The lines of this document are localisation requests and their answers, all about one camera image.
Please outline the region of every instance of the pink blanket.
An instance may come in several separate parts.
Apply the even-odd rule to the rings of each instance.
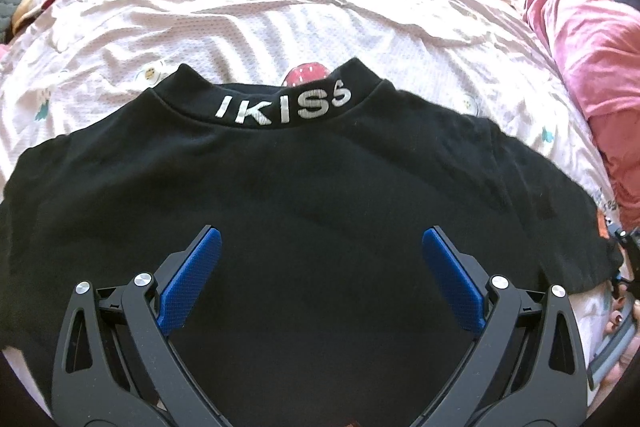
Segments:
[[[623,225],[640,226],[640,12],[613,0],[526,0],[593,132]]]

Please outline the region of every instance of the t-shirt collar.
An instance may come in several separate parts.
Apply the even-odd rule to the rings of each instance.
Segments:
[[[154,87],[175,110],[195,120],[243,128],[287,128],[354,108],[381,79],[357,58],[327,78],[295,87],[211,84],[186,64]]]

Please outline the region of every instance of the black t-shirt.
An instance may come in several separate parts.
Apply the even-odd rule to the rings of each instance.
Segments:
[[[223,254],[172,341],[234,427],[409,425],[470,339],[421,258],[440,225],[489,273],[584,291],[622,258],[596,206],[491,121],[356,60],[297,87],[188,66],[25,152],[0,205],[0,330],[47,400],[74,286],[154,271],[204,225]]]

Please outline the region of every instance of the bed sheet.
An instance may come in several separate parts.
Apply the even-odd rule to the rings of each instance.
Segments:
[[[398,89],[494,120],[617,218],[584,118],[500,0],[57,0],[0,60],[0,185],[25,149],[102,119],[181,62],[214,83],[280,85],[302,64],[354,56]],[[590,359],[605,285],[572,303]]]

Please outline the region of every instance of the metal screw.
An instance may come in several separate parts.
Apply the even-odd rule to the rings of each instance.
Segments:
[[[82,295],[83,293],[87,293],[89,288],[91,288],[91,285],[87,281],[82,281],[76,285],[76,293]]]
[[[146,286],[151,282],[151,274],[147,272],[142,272],[136,275],[136,278],[133,279],[133,282],[136,286]]]
[[[551,293],[553,293],[553,295],[555,295],[556,297],[561,298],[566,295],[566,291],[559,284],[554,284],[553,286],[551,286]]]
[[[500,288],[500,290],[506,290],[509,287],[509,281],[502,275],[496,275],[491,279],[491,284],[496,288]]]

